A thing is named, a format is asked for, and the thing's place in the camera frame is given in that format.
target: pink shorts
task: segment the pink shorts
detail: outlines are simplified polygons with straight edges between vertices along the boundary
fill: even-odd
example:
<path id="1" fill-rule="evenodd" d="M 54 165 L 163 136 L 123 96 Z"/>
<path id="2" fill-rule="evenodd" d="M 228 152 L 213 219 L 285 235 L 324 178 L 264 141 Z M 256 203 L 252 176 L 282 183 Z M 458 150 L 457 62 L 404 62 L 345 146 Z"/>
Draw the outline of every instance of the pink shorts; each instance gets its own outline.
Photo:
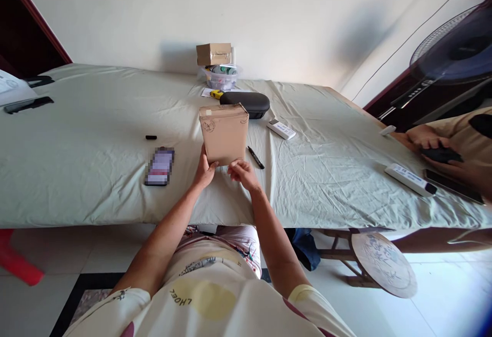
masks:
<path id="1" fill-rule="evenodd" d="M 201 240 L 222 242 L 237 251 L 246 260 L 246 263 L 261 277 L 260 242 L 258 232 L 253 226 L 226 227 L 217 226 L 213 236 L 206 236 L 199 232 L 198 226 L 188 226 L 176 251 Z"/>

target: red plastic stool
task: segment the red plastic stool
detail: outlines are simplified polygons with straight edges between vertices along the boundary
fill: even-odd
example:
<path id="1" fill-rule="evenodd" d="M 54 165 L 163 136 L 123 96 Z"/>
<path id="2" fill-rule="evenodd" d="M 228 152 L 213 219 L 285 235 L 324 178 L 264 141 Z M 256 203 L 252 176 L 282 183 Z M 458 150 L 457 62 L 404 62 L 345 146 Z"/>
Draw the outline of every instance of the red plastic stool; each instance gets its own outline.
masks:
<path id="1" fill-rule="evenodd" d="M 0 266 L 29 286 L 35 286 L 45 274 L 9 246 L 13 232 L 13 229 L 0 229 Z"/>

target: yellow tape measure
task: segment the yellow tape measure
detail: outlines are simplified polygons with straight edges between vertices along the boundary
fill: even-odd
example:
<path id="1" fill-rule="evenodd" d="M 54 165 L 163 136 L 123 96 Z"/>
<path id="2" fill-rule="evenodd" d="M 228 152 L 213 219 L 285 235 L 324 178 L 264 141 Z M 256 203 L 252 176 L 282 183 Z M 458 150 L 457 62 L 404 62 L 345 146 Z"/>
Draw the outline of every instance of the yellow tape measure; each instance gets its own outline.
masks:
<path id="1" fill-rule="evenodd" d="M 220 99 L 220 97 L 224 94 L 224 91 L 221 90 L 213 90 L 210 92 L 210 96 L 216 98 L 217 100 Z"/>

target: electric fan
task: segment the electric fan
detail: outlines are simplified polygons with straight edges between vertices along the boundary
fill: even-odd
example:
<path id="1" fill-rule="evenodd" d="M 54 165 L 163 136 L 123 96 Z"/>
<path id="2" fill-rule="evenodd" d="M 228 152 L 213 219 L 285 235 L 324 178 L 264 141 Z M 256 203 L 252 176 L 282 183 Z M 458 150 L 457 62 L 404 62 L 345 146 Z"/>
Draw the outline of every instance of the electric fan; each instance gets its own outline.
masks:
<path id="1" fill-rule="evenodd" d="M 449 20 L 415 50 L 410 72 L 419 81 L 378 119 L 402 109 L 431 85 L 456 85 L 492 75 L 492 8 L 478 5 Z"/>

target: white wall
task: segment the white wall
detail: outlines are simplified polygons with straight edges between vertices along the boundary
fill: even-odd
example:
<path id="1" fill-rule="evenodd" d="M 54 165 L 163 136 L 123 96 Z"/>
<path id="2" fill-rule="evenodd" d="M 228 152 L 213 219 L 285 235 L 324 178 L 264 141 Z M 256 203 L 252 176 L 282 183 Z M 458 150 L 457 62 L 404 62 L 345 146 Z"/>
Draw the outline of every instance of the white wall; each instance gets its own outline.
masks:
<path id="1" fill-rule="evenodd" d="M 408 68 L 414 51 L 428 35 L 457 14 L 483 1 L 449 0 L 432 16 L 446 0 L 414 0 L 408 10 L 395 22 L 388 37 L 373 50 L 350 81 L 338 91 L 363 107 Z M 429 21 L 411 36 L 427 19 Z M 410 39 L 397 51 L 409 36 Z"/>
<path id="2" fill-rule="evenodd" d="M 432 1 L 424 9 L 445 0 Z M 195 45 L 231 42 L 244 78 L 331 86 L 347 96 L 428 12 L 403 19 L 415 0 L 33 2 L 74 62 L 194 73 Z"/>

